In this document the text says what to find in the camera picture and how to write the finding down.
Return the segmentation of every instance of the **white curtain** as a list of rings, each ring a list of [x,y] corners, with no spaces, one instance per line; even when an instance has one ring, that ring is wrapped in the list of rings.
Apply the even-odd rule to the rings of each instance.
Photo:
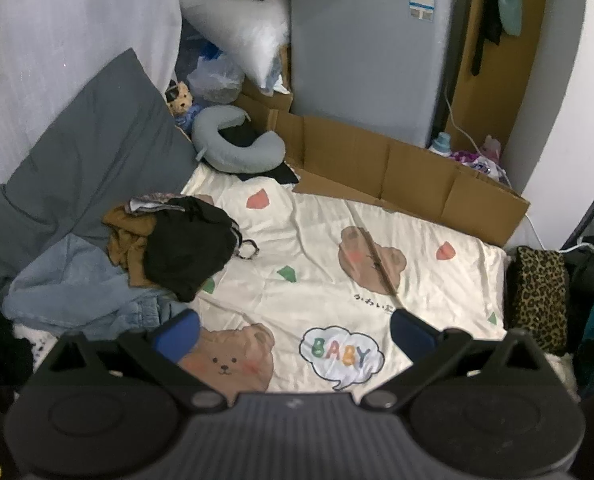
[[[133,47],[164,91],[179,0],[0,0],[0,183],[108,61]]]

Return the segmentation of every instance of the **gray neck pillow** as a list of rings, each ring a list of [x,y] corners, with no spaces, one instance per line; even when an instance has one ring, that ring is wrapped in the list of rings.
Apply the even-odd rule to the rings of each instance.
[[[205,158],[215,170],[224,173],[264,173],[283,162],[286,146],[275,132],[259,136],[247,148],[234,146],[220,134],[221,128],[241,126],[250,118],[241,108],[231,105],[204,108],[195,117],[191,137],[197,160]]]

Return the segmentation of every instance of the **bear face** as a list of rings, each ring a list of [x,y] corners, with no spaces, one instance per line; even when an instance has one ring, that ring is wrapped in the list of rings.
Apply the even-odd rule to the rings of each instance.
[[[396,294],[406,257],[399,249],[382,247],[361,227],[341,231],[339,265],[357,285],[378,294]]]
[[[171,81],[170,86],[166,91],[166,104],[173,117],[185,115],[190,107],[193,105],[193,96],[188,90],[188,86],[184,82],[175,83]]]
[[[265,392],[273,376],[275,338],[261,323],[240,330],[201,329],[197,345],[177,363],[232,404],[240,392]]]

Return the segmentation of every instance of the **leopard print fabric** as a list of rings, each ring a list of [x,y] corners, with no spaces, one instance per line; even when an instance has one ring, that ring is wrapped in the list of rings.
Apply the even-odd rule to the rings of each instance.
[[[510,326],[529,330],[544,352],[565,352],[568,280],[564,257],[555,251],[519,247],[515,268],[516,293]]]

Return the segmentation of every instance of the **white wall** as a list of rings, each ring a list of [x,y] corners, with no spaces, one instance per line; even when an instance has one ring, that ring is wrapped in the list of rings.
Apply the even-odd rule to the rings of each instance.
[[[502,164],[545,247],[560,248],[594,199],[594,0],[546,0]]]

